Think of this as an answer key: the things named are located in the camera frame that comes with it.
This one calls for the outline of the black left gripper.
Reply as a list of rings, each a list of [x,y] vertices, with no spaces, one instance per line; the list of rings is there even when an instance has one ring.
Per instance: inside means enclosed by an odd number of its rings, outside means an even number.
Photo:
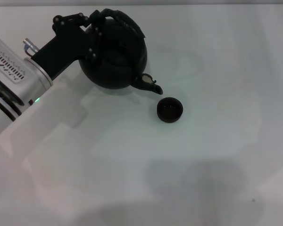
[[[105,10],[53,18],[56,36],[35,53],[31,59],[54,80],[74,61],[88,62],[101,56],[102,30],[95,26],[105,23]],[[80,26],[89,26],[83,30]]]

